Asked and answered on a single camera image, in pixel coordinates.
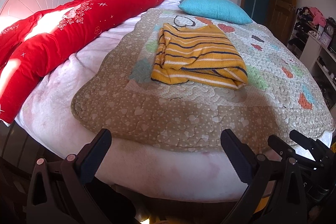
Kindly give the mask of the turquoise knit pillow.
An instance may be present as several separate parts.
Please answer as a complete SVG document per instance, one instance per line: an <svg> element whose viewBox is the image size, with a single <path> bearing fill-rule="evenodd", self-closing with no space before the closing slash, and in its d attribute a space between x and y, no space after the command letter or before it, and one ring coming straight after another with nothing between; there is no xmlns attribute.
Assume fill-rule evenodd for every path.
<svg viewBox="0 0 336 224"><path fill-rule="evenodd" d="M230 0L181 0L178 7L185 13L234 24L250 24L253 20Z"/></svg>

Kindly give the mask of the white cluttered shelf unit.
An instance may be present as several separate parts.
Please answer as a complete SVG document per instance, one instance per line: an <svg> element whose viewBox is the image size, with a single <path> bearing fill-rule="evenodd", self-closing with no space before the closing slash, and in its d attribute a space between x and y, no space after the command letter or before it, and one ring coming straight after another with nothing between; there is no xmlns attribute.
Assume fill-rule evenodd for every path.
<svg viewBox="0 0 336 224"><path fill-rule="evenodd" d="M298 8L287 48L310 71L328 109L335 110L335 20L315 7Z"/></svg>

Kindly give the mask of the heart patterned quilted bedspread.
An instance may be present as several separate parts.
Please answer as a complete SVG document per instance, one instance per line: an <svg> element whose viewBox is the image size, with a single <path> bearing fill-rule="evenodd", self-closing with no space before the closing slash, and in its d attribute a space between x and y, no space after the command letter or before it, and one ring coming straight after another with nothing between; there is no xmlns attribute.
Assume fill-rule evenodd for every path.
<svg viewBox="0 0 336 224"><path fill-rule="evenodd" d="M114 137L177 152L220 151L227 128L257 152L266 149L272 134L285 142L291 130L313 139L333 136L335 121L310 72L257 23L215 22L241 54L247 86L232 90L152 81L164 23L198 28L206 20L178 10L143 14L72 99L72 114L86 129L107 128Z"/></svg>

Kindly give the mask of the yellow striped knit sweater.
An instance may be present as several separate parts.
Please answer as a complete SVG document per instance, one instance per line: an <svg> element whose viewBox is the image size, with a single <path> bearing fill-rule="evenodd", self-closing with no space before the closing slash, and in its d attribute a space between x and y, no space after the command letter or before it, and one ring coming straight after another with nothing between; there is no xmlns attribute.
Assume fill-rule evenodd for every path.
<svg viewBox="0 0 336 224"><path fill-rule="evenodd" d="M191 29L164 23L151 79L168 85L192 81L234 90L248 84L243 58L216 25Z"/></svg>

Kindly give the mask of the red snowflake duvet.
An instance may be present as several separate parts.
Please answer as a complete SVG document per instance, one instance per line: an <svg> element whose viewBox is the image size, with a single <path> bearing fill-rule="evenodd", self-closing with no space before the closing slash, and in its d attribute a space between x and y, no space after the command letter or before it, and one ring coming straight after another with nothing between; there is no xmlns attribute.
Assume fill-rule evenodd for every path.
<svg viewBox="0 0 336 224"><path fill-rule="evenodd" d="M73 0L1 31L1 121L11 124L40 80L96 39L164 0Z"/></svg>

